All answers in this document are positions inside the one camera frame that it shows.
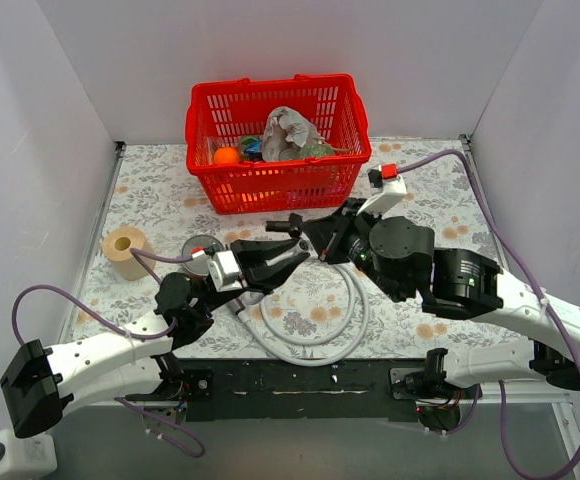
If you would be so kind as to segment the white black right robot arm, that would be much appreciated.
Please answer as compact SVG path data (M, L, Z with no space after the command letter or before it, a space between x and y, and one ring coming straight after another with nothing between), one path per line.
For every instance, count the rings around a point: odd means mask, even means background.
M432 229L402 216L365 213L355 198L329 216L305 221L291 214L286 221L267 222L266 228L289 237L243 241L235 248L247 279L258 285L275 288L285 282L307 252L279 267L263 263L306 240L322 262L353 263L395 303L420 297L427 314L492 324L521 336L464 351L433 349L421 370L397 381L401 393L441 398L513 379L580 391L580 307L533 290L495 261L467 249L438 248Z

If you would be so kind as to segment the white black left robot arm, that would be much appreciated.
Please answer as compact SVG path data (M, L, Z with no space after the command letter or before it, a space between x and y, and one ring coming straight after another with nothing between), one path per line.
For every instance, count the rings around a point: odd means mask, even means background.
M207 274L165 275L155 308L141 317L71 343L20 344L0 379L16 437L44 433L69 412L114 397L175 398L183 377L171 362L174 351L200 339L219 307L282 286L308 259L309 247L299 239L237 240L193 256Z

